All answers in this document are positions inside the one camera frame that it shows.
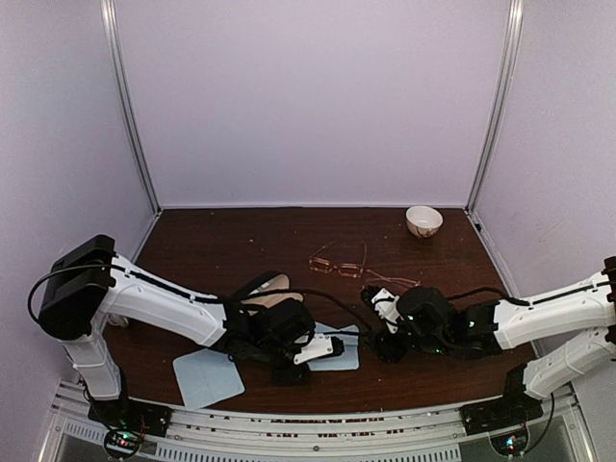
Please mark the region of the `pink thin frame glasses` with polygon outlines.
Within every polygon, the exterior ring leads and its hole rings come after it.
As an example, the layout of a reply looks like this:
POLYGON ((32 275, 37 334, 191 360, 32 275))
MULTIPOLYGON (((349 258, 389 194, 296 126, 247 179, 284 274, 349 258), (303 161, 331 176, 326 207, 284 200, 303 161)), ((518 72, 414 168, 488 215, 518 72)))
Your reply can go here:
POLYGON ((378 273, 372 269, 366 269, 364 273, 367 275, 367 278, 371 281, 385 282, 385 283, 393 284, 393 285, 396 285, 396 286, 399 286, 405 289, 418 287, 421 284, 419 280, 408 279, 408 278, 398 277, 398 276, 387 276, 387 275, 378 273))

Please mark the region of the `tan glasses case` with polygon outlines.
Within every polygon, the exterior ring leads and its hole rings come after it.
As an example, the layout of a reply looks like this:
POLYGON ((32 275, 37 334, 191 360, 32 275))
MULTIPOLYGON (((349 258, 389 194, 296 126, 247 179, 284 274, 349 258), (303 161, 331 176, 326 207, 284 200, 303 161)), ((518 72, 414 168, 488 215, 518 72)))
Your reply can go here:
POLYGON ((286 301, 303 301, 303 295, 298 293, 274 293, 274 291, 289 290, 291 281, 288 275, 280 271, 266 271, 253 280, 249 281, 235 293, 243 304, 256 304, 271 308, 274 305, 286 301))

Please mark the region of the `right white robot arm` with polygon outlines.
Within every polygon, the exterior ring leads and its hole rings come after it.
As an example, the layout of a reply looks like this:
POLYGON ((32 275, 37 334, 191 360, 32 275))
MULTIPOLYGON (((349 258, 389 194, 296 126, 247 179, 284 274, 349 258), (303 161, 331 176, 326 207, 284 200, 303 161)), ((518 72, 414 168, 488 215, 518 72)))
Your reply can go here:
POLYGON ((375 352, 387 362, 409 350, 478 360, 522 344, 569 331, 576 337, 550 354, 523 364, 506 377, 494 417, 511 425, 550 392, 615 358, 615 260, 603 270, 560 290, 527 298, 500 294, 464 311, 456 296, 433 287, 413 287, 402 295, 367 287, 364 302, 385 324, 374 337, 375 352))

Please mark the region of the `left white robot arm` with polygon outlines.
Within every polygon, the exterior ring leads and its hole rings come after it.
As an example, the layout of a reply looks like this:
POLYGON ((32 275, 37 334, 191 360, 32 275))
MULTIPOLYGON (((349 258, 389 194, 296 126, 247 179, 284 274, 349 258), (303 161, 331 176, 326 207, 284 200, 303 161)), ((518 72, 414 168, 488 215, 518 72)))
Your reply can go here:
POLYGON ((92 411, 118 427, 132 425, 139 408, 128 398, 125 375, 101 332, 111 316, 154 325, 235 359, 264 363, 283 384, 302 380, 308 361, 332 349, 331 338, 317 333, 302 296, 291 292, 288 277, 275 270, 230 296, 206 295, 136 267, 116 253, 114 239, 97 235, 57 260, 36 285, 45 291, 31 318, 63 343, 86 383, 92 411))

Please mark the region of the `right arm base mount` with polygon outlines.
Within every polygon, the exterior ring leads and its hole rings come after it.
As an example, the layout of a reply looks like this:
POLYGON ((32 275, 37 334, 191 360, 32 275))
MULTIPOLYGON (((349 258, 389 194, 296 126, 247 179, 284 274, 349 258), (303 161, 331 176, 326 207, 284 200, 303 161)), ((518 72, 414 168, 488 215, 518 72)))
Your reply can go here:
POLYGON ((508 459, 524 457, 543 442, 555 410, 555 396, 550 393, 551 409, 547 423, 539 436, 531 437, 527 424, 544 415, 544 400, 526 393, 525 368, 525 365, 520 365, 507 373, 501 397, 465 404, 459 409, 466 434, 491 433, 493 450, 508 459))

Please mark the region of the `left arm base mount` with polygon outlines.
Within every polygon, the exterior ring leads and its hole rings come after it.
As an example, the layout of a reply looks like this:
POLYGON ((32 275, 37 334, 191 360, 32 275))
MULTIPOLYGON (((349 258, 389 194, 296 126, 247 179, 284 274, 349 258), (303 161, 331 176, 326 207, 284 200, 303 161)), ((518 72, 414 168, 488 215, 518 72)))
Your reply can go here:
POLYGON ((103 449, 117 461, 135 456, 146 436, 165 437, 172 410, 168 406, 129 398, 126 376, 120 374, 120 394, 117 399, 95 399, 85 385, 84 398, 90 405, 88 418, 104 425, 103 449))

